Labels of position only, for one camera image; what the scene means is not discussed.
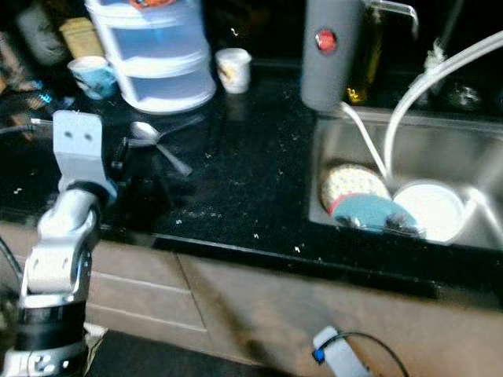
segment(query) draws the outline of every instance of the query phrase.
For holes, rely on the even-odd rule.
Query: plastic tube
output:
[[[365,144],[367,144],[367,148],[370,151],[370,154],[374,158],[375,163],[377,164],[377,167],[379,168],[380,173],[382,174],[383,177],[386,177],[386,167],[383,163],[383,160],[379,156],[379,152],[376,149],[376,146],[374,143],[372,143],[372,139],[370,138],[369,132],[365,128],[365,125],[362,122],[362,118],[360,118],[360,115],[346,102],[341,102],[340,106],[342,107],[343,111],[350,116],[350,118],[353,119],[353,121],[356,123],[356,126],[360,130],[360,134],[363,136],[363,140],[365,141]]]
[[[35,130],[35,126],[13,126],[0,129],[0,136],[7,134],[15,134],[16,132],[31,132]]]
[[[393,144],[395,142],[398,125],[414,101],[419,98],[422,93],[450,73],[488,53],[495,51],[496,49],[499,49],[500,47],[503,47],[503,31],[477,42],[475,45],[464,49],[450,59],[447,59],[438,66],[430,69],[419,77],[409,90],[407,90],[407,93],[403,96],[393,111],[393,115],[391,116],[390,122],[387,126],[386,137],[384,138],[384,165],[387,171],[387,175],[385,176],[387,180],[390,181],[393,178]]]

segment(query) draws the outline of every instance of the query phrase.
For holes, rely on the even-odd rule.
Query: metal spoon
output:
[[[158,144],[160,132],[154,127],[144,122],[132,122],[131,132],[133,133],[134,137],[137,137],[138,139],[151,141],[178,172],[185,175],[186,177],[192,173],[192,167],[178,159],[164,146]]]

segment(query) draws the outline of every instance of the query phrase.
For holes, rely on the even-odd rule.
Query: stainless steel sink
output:
[[[382,154],[390,112],[358,112]],[[418,179],[448,184],[463,199],[467,221],[453,243],[503,250],[503,123],[411,115],[395,140],[391,193]],[[378,172],[350,119],[318,118],[314,135],[311,221],[336,225],[319,198],[328,169],[355,163]]]

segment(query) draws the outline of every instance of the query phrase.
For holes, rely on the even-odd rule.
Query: floor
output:
[[[288,377],[267,368],[238,364],[165,343],[109,331],[89,377]]]

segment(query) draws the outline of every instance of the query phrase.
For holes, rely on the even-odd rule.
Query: kitchen counter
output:
[[[503,293],[500,251],[308,221],[316,119],[299,99],[295,75],[257,77],[248,93],[220,91],[183,115],[144,115],[119,97],[103,103],[80,98],[74,107],[102,116],[107,160],[130,136],[130,122],[139,120],[172,131],[164,145],[194,169],[183,178],[154,150],[134,152],[119,200],[103,221],[107,240],[421,297],[444,299],[438,288],[455,287],[469,291],[476,306],[478,297]],[[57,196],[50,139],[6,137],[0,158],[0,219],[36,226]]]

